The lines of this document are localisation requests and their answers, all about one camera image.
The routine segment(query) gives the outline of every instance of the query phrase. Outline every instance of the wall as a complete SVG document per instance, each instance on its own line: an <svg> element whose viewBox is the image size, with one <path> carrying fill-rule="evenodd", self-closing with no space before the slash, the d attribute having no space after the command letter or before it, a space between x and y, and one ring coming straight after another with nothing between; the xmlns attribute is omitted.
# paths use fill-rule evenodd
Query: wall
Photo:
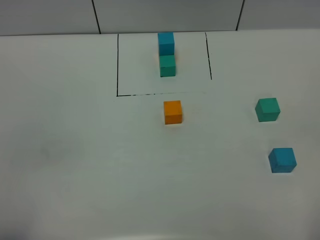
<svg viewBox="0 0 320 240"><path fill-rule="evenodd" d="M98 33L91 0L0 1L0 36Z"/></svg>
<svg viewBox="0 0 320 240"><path fill-rule="evenodd" d="M239 30L320 28L318 0L245 0Z"/></svg>
<svg viewBox="0 0 320 240"><path fill-rule="evenodd" d="M243 0L94 0L101 33L236 30Z"/></svg>

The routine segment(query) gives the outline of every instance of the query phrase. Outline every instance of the orange cube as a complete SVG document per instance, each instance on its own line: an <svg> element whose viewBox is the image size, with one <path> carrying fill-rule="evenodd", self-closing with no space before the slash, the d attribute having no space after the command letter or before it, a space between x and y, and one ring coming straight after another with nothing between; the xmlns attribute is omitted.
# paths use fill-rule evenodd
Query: orange cube
<svg viewBox="0 0 320 240"><path fill-rule="evenodd" d="M165 124L182 123L182 107L180 101L164 101L163 107Z"/></svg>

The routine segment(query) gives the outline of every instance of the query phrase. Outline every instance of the cube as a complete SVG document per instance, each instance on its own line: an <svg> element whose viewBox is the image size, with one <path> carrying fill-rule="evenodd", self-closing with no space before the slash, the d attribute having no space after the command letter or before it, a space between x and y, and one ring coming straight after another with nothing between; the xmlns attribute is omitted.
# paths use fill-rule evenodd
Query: cube
<svg viewBox="0 0 320 240"><path fill-rule="evenodd" d="M280 108L275 97L259 99L255 107L259 122L270 122L277 120Z"/></svg>
<svg viewBox="0 0 320 240"><path fill-rule="evenodd" d="M273 173L291 173L297 166L292 148L274 148L269 154L269 162Z"/></svg>
<svg viewBox="0 0 320 240"><path fill-rule="evenodd" d="M180 101L164 101L164 124L181 124L182 107Z"/></svg>
<svg viewBox="0 0 320 240"><path fill-rule="evenodd" d="M160 77L173 77L176 75L175 55L159 56Z"/></svg>
<svg viewBox="0 0 320 240"><path fill-rule="evenodd" d="M173 32L158 33L159 56L175 54L175 39Z"/></svg>

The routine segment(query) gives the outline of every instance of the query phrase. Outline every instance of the stacked cubes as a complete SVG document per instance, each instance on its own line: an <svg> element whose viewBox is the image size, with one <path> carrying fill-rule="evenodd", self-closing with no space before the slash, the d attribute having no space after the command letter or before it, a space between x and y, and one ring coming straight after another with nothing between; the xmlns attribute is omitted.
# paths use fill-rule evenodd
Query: stacked cubes
<svg viewBox="0 0 320 240"><path fill-rule="evenodd" d="M158 33L160 77L176 75L175 39L173 32Z"/></svg>

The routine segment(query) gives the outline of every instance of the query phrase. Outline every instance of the green cube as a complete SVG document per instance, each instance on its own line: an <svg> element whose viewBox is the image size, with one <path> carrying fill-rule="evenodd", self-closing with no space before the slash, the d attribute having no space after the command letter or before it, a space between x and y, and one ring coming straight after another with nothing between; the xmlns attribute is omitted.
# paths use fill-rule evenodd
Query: green cube
<svg viewBox="0 0 320 240"><path fill-rule="evenodd" d="M275 97L259 99L255 112L259 122L271 122L277 120L280 108Z"/></svg>
<svg viewBox="0 0 320 240"><path fill-rule="evenodd" d="M160 77L173 77L176 75L175 55L159 56Z"/></svg>

